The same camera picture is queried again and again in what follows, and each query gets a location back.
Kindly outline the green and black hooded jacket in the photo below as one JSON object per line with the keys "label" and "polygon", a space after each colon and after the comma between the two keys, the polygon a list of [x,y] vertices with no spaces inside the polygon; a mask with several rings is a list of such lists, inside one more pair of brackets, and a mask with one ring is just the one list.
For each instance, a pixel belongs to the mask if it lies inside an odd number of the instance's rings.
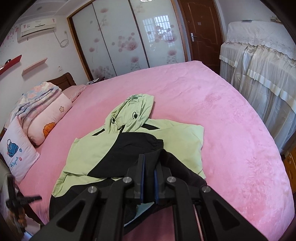
{"label": "green and black hooded jacket", "polygon": [[206,184],[201,148],[204,128],[149,116],[154,97],[135,94],[117,106],[105,124],[77,138],[56,181],[49,205],[53,218],[91,185],[110,186],[145,156],[146,185],[152,185],[158,164],[189,186]]}

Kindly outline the white embroidered small pillow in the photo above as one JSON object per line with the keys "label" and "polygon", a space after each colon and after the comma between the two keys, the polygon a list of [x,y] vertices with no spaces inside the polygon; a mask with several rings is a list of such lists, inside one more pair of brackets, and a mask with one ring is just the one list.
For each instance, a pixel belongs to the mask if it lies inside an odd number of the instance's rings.
{"label": "white embroidered small pillow", "polygon": [[18,118],[13,119],[1,139],[1,155],[18,184],[40,157],[23,132]]}

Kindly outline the pink cartoon pillow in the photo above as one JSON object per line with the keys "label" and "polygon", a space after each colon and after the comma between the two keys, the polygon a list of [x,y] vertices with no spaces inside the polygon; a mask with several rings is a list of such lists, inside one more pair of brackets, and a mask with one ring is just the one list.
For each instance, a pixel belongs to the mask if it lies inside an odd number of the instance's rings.
{"label": "pink cartoon pillow", "polygon": [[35,146],[40,146],[71,107],[71,100],[65,94],[60,94],[29,125],[28,138],[30,141]]}

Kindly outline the pink plush bed blanket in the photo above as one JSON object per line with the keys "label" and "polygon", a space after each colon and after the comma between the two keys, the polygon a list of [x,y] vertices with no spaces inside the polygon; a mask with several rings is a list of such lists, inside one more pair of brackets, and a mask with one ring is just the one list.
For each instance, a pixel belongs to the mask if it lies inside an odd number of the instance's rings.
{"label": "pink plush bed blanket", "polygon": [[199,61],[158,66],[89,85],[38,148],[40,157],[19,188],[40,195],[32,209],[49,220],[54,185],[69,149],[101,127],[134,94],[154,96],[153,119],[204,127],[201,150],[207,183],[268,240],[279,240],[295,214],[290,182],[278,148],[246,99]]}

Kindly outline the folded floral quilt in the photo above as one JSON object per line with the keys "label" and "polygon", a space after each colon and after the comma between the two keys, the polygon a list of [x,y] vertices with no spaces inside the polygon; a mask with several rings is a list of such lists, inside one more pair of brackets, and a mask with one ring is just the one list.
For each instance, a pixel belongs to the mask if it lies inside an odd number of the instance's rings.
{"label": "folded floral quilt", "polygon": [[24,93],[16,102],[4,125],[7,130],[11,122],[17,117],[25,134],[34,118],[45,110],[62,90],[51,82],[42,82]]}

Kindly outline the pink striped flat pillow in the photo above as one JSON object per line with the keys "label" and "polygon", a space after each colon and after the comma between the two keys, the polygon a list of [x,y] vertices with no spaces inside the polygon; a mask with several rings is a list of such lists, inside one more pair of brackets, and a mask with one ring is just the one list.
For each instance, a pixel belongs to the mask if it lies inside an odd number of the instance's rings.
{"label": "pink striped flat pillow", "polygon": [[86,85],[72,85],[63,90],[62,93],[73,102],[86,89],[86,87]]}

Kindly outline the dark wooden headboard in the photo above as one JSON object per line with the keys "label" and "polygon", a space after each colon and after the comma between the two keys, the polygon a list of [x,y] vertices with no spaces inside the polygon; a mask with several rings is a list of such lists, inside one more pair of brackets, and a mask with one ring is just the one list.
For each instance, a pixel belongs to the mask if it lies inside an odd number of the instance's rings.
{"label": "dark wooden headboard", "polygon": [[48,82],[58,86],[62,91],[66,90],[71,86],[76,85],[72,75],[69,72],[61,75],[58,78],[48,80]]}

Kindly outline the wooden bedside cabinet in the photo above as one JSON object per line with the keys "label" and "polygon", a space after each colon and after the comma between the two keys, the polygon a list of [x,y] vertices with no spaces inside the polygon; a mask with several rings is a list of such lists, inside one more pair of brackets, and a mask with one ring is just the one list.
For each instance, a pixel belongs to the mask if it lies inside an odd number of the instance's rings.
{"label": "wooden bedside cabinet", "polygon": [[292,192],[296,192],[296,152],[295,147],[286,155],[281,155]]}

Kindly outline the floral sliding wardrobe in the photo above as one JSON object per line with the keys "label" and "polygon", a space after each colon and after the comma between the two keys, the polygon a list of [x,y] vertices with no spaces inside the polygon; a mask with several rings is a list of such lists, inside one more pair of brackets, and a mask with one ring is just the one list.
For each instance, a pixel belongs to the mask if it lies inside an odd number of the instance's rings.
{"label": "floral sliding wardrobe", "polygon": [[67,20],[89,80],[188,60],[176,1],[89,1]]}

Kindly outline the lace covered furniture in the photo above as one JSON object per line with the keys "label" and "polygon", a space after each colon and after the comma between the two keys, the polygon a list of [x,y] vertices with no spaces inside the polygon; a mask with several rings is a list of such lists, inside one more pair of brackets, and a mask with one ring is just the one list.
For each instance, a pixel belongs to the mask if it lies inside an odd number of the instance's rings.
{"label": "lace covered furniture", "polygon": [[295,43],[284,25],[230,23],[219,59],[220,76],[249,102],[285,154],[295,143]]}

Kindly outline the brown wooden door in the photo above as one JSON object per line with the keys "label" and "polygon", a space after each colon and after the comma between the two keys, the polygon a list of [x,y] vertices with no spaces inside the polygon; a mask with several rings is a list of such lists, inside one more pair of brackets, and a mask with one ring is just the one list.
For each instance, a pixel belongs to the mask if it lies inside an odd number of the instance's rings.
{"label": "brown wooden door", "polygon": [[213,0],[178,1],[189,40],[192,60],[201,61],[220,73],[220,47],[223,44],[220,20]]}

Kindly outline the white air conditioner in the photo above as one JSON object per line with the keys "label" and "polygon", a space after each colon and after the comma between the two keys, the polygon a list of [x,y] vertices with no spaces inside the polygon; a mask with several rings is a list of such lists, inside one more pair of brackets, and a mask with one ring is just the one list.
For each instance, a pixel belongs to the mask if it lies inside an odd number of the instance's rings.
{"label": "white air conditioner", "polygon": [[20,24],[20,28],[17,31],[17,42],[20,43],[31,37],[51,32],[55,30],[56,24],[56,18],[47,18]]}

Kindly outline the pink wall shelf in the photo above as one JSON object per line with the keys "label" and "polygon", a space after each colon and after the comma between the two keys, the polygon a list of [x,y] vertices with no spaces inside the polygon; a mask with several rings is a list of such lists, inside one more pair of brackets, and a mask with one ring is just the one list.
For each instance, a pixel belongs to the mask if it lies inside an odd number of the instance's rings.
{"label": "pink wall shelf", "polygon": [[34,70],[35,68],[39,67],[40,65],[44,64],[47,61],[48,58],[44,58],[42,60],[39,60],[35,62],[34,64],[30,65],[29,67],[25,68],[22,71],[22,76],[28,74],[30,71]]}

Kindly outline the red wall shelf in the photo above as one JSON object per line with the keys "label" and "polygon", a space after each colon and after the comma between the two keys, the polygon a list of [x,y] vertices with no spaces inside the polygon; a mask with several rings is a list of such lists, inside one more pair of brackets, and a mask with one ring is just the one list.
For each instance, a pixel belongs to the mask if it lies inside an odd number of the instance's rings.
{"label": "red wall shelf", "polygon": [[19,56],[15,57],[14,59],[8,61],[4,66],[1,67],[1,69],[0,69],[0,75],[2,75],[4,72],[6,72],[8,69],[10,69],[11,67],[13,67],[17,63],[19,63],[20,60],[21,60],[21,58],[22,58],[22,55],[19,55]]}

